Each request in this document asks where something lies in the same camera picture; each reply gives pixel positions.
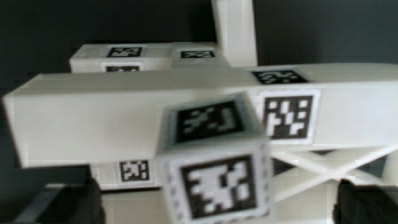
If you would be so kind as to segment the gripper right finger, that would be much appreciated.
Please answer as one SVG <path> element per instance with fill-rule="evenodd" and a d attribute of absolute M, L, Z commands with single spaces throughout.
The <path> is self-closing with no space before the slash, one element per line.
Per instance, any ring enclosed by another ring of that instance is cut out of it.
<path fill-rule="evenodd" d="M 344 179 L 333 221 L 335 224 L 398 224 L 398 186 L 356 185 Z"/>

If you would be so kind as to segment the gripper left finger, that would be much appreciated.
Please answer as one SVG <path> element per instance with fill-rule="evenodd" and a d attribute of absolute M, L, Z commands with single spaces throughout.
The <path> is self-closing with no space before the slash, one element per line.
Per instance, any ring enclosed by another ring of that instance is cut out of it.
<path fill-rule="evenodd" d="M 82 184 L 49 184 L 13 224 L 105 224 L 97 180 L 89 178 Z"/>

